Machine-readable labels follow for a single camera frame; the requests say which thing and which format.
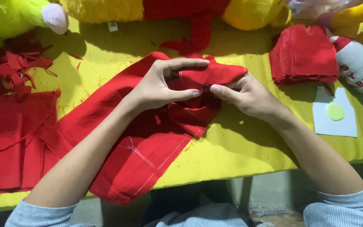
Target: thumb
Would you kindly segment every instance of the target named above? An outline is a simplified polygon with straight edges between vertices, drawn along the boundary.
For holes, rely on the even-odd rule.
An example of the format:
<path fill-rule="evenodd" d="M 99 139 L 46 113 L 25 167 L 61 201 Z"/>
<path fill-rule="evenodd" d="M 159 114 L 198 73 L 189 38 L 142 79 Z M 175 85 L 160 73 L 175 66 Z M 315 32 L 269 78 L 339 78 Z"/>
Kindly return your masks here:
<path fill-rule="evenodd" d="M 225 100 L 225 101 L 229 101 L 231 103 L 236 102 L 239 99 L 239 95 L 241 95 L 241 93 L 234 91 L 228 87 L 222 86 L 222 85 L 218 85 L 218 84 L 214 84 L 210 87 L 210 91 L 218 96 L 220 99 Z"/>
<path fill-rule="evenodd" d="M 201 92 L 197 89 L 189 90 L 170 90 L 167 94 L 167 99 L 171 102 L 185 101 L 192 98 L 196 98 L 201 95 Z"/>

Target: floor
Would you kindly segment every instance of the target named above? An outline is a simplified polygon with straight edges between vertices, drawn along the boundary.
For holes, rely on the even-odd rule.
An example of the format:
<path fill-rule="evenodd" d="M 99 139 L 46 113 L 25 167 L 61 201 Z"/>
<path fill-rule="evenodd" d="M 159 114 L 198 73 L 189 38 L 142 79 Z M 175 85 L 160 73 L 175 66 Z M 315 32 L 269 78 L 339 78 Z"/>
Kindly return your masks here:
<path fill-rule="evenodd" d="M 363 164 L 354 168 L 363 178 Z M 248 226 L 303 227 L 301 212 L 317 197 L 310 181 L 300 170 L 288 170 L 228 181 L 229 191 L 242 218 Z M 150 201 L 146 194 L 127 207 L 109 204 L 100 199 L 82 200 L 75 209 L 71 221 L 85 223 L 89 227 L 132 227 L 139 220 Z M 0 212 L 0 226 L 10 212 Z"/>

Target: green felt circle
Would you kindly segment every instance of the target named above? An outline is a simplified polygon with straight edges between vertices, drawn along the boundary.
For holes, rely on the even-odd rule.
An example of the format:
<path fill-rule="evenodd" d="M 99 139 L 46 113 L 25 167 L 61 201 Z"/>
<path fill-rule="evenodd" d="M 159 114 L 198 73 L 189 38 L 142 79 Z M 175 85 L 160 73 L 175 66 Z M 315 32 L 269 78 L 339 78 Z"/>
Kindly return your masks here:
<path fill-rule="evenodd" d="M 327 110 L 327 115 L 333 121 L 342 120 L 345 116 L 344 109 L 336 103 L 329 103 L 329 105 L 327 105 L 326 107 L 326 110 Z"/>

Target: plastic bag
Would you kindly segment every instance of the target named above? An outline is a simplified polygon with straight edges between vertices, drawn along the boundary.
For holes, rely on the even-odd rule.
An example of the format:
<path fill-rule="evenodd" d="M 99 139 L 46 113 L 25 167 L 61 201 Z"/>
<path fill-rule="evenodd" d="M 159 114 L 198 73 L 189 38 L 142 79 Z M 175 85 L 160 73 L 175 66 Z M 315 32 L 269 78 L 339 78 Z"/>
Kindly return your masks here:
<path fill-rule="evenodd" d="M 320 14 L 350 8 L 363 3 L 363 0 L 287 0 L 292 18 L 316 19 Z"/>

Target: yellow tablecloth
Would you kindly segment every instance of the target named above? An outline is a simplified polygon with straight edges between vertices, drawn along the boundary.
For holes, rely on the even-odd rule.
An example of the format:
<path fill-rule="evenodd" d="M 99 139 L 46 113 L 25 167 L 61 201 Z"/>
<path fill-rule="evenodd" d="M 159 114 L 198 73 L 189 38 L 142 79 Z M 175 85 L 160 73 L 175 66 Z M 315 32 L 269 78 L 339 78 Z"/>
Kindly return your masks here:
<path fill-rule="evenodd" d="M 63 117 L 113 76 L 157 51 L 160 43 L 189 36 L 189 23 L 182 19 L 118 23 L 119 31 L 109 32 L 107 24 L 78 24 L 70 18 L 68 35 L 59 36 L 38 28 L 43 45 L 54 47 L 46 55 L 56 58 L 48 75 L 31 69 L 37 90 L 60 88 L 58 118 Z M 248 68 L 283 104 L 311 129 L 314 129 L 312 102 L 316 84 L 277 88 L 271 80 L 268 52 L 270 28 L 240 31 L 216 18 L 211 42 L 202 53 L 213 54 L 219 63 Z M 177 53 L 163 50 L 170 57 Z M 68 54 L 82 56 L 75 59 Z M 348 161 L 363 161 L 363 95 L 346 87 L 356 113 L 358 138 L 321 136 Z M 211 179 L 246 177 L 297 168 L 295 158 L 271 126 L 223 103 L 222 110 L 200 140 L 193 140 L 159 179 L 154 188 L 183 185 Z M 0 194 L 0 211 L 12 209 L 27 192 Z"/>

